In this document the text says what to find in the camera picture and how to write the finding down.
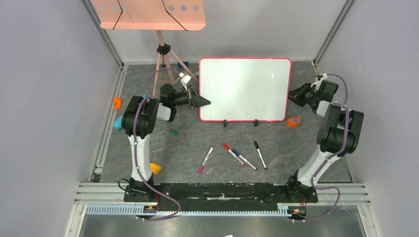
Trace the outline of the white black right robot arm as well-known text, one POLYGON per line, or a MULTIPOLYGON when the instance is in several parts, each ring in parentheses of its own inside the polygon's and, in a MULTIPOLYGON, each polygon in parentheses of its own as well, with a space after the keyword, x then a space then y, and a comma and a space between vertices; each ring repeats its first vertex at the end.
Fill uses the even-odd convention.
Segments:
POLYGON ((333 103, 337 91, 337 83, 324 79, 306 83, 288 94, 293 103, 310 106, 323 119, 316 137, 315 152, 284 187, 285 196, 292 202, 316 200, 319 178, 335 161, 353 153, 358 146, 364 113, 333 103))

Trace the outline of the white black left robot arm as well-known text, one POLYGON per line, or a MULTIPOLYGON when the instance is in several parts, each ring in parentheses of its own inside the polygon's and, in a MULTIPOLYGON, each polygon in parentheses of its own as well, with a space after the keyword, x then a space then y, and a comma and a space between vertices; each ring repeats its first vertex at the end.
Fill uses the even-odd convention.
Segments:
POLYGON ((124 188, 126 202, 150 201, 155 196, 150 162, 150 140, 156 121, 172 122, 176 107, 191 109, 210 105, 211 101, 199 95, 192 86, 177 91, 171 84, 160 87, 160 97, 133 96, 122 116, 122 129, 130 142, 132 172, 124 188))

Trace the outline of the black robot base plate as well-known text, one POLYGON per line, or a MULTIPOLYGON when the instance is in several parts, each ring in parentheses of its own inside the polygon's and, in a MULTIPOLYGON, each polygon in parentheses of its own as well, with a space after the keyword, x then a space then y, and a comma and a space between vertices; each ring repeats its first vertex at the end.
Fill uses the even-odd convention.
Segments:
POLYGON ((285 185, 275 183, 160 183, 146 206, 157 205, 159 211, 274 211, 279 203, 292 202, 284 193, 285 185))

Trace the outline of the pink framed whiteboard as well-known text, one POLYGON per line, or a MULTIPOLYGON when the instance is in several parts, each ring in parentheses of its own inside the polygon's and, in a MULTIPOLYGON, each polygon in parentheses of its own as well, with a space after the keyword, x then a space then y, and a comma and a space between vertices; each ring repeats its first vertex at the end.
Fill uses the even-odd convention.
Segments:
POLYGON ((289 58, 206 57, 199 62, 200 107, 205 122, 284 121, 292 61, 289 58))

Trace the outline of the green marker cap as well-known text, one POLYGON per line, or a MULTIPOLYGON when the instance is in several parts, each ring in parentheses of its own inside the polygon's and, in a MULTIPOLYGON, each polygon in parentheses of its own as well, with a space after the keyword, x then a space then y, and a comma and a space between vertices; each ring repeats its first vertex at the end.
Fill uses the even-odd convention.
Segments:
POLYGON ((177 130, 175 130, 175 129, 171 129, 170 132, 172 132, 173 134, 176 134, 176 135, 179 134, 179 132, 177 130))

